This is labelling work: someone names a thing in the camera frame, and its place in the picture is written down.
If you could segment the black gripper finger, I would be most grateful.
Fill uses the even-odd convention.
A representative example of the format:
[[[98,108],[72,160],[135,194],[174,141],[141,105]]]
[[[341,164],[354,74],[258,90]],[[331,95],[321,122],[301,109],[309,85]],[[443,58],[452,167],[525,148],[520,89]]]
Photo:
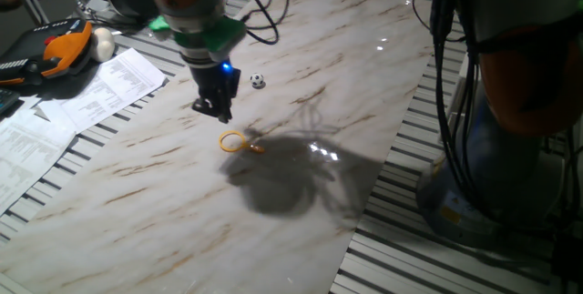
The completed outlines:
[[[218,120],[221,123],[228,124],[232,120],[230,108],[231,100],[229,98],[222,99],[220,103],[220,113],[218,116]]]
[[[210,117],[220,116],[220,109],[215,107],[208,99],[204,99],[203,97],[197,98],[192,103],[191,109]]]

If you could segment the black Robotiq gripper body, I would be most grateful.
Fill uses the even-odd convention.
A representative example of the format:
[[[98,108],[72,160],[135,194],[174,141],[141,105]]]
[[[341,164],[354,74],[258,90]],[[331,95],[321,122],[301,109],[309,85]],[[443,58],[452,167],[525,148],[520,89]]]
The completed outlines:
[[[216,104],[221,96],[233,99],[238,93],[240,70],[229,60],[212,67],[192,67],[190,71],[198,86],[201,104]]]

